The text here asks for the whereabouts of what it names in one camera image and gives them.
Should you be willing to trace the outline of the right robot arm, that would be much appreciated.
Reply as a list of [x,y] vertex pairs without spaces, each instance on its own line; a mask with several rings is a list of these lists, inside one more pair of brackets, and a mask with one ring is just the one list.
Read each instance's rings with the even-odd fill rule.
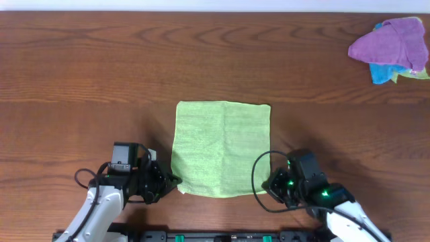
[[286,206],[278,213],[305,210],[319,220],[324,225],[321,237],[325,241],[392,240],[370,220],[344,186],[329,183],[323,172],[278,168],[261,187]]

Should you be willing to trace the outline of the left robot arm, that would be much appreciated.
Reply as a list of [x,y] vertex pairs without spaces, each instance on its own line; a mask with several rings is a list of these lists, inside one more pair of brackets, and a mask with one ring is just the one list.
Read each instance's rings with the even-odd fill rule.
[[115,223],[131,197],[140,196],[143,204],[153,204],[179,185],[181,178],[165,171],[157,161],[138,160],[137,164],[104,163],[87,186],[86,199],[70,225],[52,235],[55,242],[141,241],[139,232]]

